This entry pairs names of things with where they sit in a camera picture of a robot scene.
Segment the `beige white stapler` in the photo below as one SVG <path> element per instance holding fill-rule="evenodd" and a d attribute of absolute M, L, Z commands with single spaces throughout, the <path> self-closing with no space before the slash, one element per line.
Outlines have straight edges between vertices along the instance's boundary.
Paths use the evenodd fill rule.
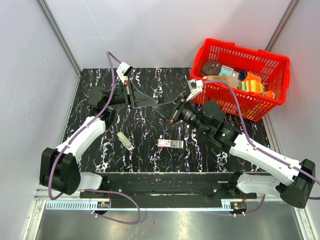
<path fill-rule="evenodd" d="M 134 149 L 134 146 L 131 143 L 131 141 L 122 132 L 118 132 L 117 137 L 120 140 L 120 142 L 126 147 L 127 150 L 131 151 Z"/>

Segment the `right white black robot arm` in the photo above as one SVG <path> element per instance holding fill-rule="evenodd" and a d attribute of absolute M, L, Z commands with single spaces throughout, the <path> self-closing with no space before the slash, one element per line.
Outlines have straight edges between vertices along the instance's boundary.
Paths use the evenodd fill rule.
<path fill-rule="evenodd" d="M 186 122 L 223 152 L 251 162 L 269 174 L 240 173 L 227 186 L 231 197 L 259 193 L 280 197 L 295 208 L 306 207 L 316 181 L 313 161 L 292 159 L 255 142 L 243 130 L 225 122 L 226 113 L 214 101 L 208 101 L 197 109 L 187 96 L 181 94 L 175 100 L 153 108 L 163 119 L 171 123 Z"/>

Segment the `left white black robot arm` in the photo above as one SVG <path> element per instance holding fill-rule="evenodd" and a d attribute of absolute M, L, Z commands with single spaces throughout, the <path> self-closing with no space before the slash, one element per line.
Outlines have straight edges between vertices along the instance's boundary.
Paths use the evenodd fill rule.
<path fill-rule="evenodd" d="M 47 187 L 49 191 L 56 190 L 66 195 L 89 189 L 98 198 L 107 195 L 109 189 L 103 182 L 103 177 L 94 172 L 81 172 L 78 167 L 79 159 L 113 123 L 116 111 L 111 109 L 111 106 L 141 108 L 157 103 L 126 76 L 123 76 L 121 81 L 121 86 L 111 90 L 93 86 L 87 92 L 87 104 L 91 112 L 84 123 L 63 143 L 55 148 L 47 147 L 42 152 L 40 185 Z"/>

